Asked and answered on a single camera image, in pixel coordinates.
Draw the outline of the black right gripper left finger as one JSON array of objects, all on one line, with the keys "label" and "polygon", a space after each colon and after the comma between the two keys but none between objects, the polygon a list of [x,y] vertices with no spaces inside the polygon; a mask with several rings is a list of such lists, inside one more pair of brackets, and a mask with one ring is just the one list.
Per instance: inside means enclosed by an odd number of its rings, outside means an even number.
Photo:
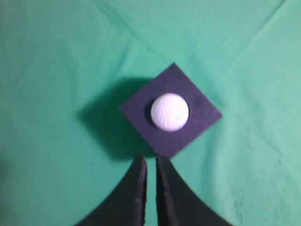
[{"label": "black right gripper left finger", "polygon": [[147,193],[147,162],[134,158],[109,196],[77,226],[143,226]]}]

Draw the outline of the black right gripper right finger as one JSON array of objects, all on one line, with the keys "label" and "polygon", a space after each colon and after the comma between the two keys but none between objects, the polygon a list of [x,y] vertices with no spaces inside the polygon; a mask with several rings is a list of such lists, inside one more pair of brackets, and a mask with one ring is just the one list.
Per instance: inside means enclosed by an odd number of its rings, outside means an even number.
[{"label": "black right gripper right finger", "polygon": [[170,159],[156,157],[156,206],[159,226],[230,226],[185,183]]}]

